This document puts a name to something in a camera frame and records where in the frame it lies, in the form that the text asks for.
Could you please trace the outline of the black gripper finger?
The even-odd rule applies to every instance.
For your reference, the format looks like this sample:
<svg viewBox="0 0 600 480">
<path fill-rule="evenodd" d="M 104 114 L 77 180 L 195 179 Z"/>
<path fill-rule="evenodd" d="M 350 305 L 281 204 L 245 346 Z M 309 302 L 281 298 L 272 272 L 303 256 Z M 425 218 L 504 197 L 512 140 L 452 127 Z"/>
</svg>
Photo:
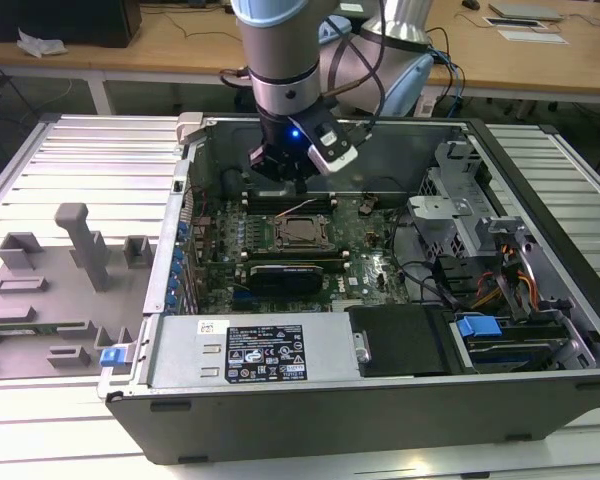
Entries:
<svg viewBox="0 0 600 480">
<path fill-rule="evenodd" d="M 300 156 L 272 144 L 261 144 L 249 153 L 250 168 L 278 183 L 290 183 L 297 194 L 307 192 Z"/>
</svg>

